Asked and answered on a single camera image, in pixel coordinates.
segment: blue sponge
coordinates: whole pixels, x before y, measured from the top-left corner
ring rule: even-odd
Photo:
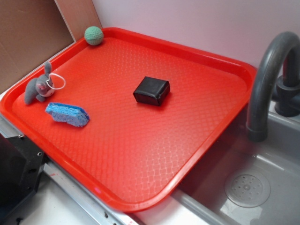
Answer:
[[[50,103],[46,113],[52,115],[57,122],[65,122],[75,127],[83,127],[90,120],[89,115],[82,108],[62,103]]]

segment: tray rim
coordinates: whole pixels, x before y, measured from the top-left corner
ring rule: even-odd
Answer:
[[[69,174],[71,174],[76,180],[82,183],[89,191],[95,194],[97,197],[102,199],[105,203],[111,207],[125,211],[125,212],[136,212],[152,207],[163,199],[165,199],[179,184],[184,176],[182,174],[187,174],[192,167],[201,159],[204,153],[209,149],[209,147],[214,143],[216,137],[221,135],[221,133],[226,129],[230,122],[238,115],[238,113],[244,108],[248,103],[252,85],[254,82],[256,69],[238,60],[230,59],[228,57],[220,56],[214,53],[198,50],[195,48],[187,47],[184,45],[179,45],[169,41],[157,39],[155,37],[149,37],[143,34],[135,33],[128,30],[123,30],[120,28],[104,28],[102,29],[105,38],[117,38],[126,42],[130,42],[136,45],[142,45],[144,47],[150,48],[156,51],[162,51],[167,54],[178,57],[178,52],[180,52],[180,57],[189,61],[194,61],[206,66],[211,66],[214,63],[213,68],[220,69],[222,71],[237,75],[243,79],[247,85],[247,92],[239,103],[237,103],[231,111],[225,116],[221,123],[215,127],[214,131],[209,135],[209,137],[201,144],[199,149],[190,157],[190,159],[183,165],[183,167],[175,174],[171,182],[169,182],[157,195],[154,197],[144,200],[142,202],[126,202],[120,199],[117,195],[108,190],[99,181],[93,178],[85,171],[78,170],[79,166],[69,162],[68,157],[62,152],[54,152],[51,154],[50,158],[58,163],[62,168],[64,168]],[[68,49],[63,51],[61,54],[57,55],[51,60],[53,70],[58,68],[60,65],[65,63],[67,60],[72,58],[74,55],[79,53],[81,50],[89,46],[89,44],[84,40],[84,38],[77,41],[75,44],[70,46]],[[44,139],[43,136],[37,134],[30,129],[30,126],[24,121],[19,119],[15,114],[12,113],[13,102],[23,94],[25,87],[29,80],[34,77],[38,77],[43,74],[44,68],[41,67],[38,70],[29,74],[22,81],[14,85],[3,97],[0,102],[0,113],[2,113],[14,126],[19,130],[24,132],[34,143],[36,143],[41,149],[49,148],[49,144],[45,144],[41,141]]]

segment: white wall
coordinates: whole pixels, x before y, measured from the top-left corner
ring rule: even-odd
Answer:
[[[103,27],[119,27],[258,67],[282,31],[300,36],[300,0],[93,0]]]

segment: brown cardboard panel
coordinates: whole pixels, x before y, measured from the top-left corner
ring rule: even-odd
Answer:
[[[56,0],[76,41],[90,26],[102,28],[92,0]]]
[[[0,93],[72,42],[54,0],[0,0]]]

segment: gray faucet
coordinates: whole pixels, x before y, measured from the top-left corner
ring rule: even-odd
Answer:
[[[278,77],[283,66],[283,75]],[[285,117],[300,113],[300,40],[292,32],[274,38],[257,70],[247,113],[247,135],[251,141],[267,138],[270,101]]]

